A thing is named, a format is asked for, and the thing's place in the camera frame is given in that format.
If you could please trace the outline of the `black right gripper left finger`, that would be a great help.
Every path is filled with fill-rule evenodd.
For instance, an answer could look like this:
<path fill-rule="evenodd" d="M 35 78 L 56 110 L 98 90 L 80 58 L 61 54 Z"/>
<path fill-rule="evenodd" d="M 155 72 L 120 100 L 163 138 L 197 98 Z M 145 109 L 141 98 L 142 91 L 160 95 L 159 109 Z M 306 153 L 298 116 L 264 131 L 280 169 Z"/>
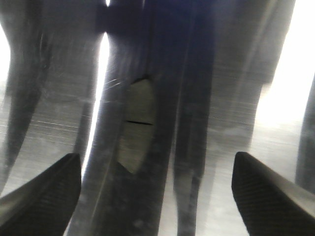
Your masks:
<path fill-rule="evenodd" d="M 62 236 L 80 192 L 80 155 L 69 153 L 0 199 L 0 234 Z"/>

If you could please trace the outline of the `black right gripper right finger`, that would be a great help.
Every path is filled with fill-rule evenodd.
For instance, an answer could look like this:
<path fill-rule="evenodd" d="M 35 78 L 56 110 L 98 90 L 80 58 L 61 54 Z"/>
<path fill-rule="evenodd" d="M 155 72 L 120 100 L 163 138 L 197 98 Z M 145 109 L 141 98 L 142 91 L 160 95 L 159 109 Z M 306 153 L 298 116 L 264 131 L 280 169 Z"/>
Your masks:
<path fill-rule="evenodd" d="M 247 152 L 237 152 L 231 189 L 251 236 L 313 236 L 315 196 Z"/>

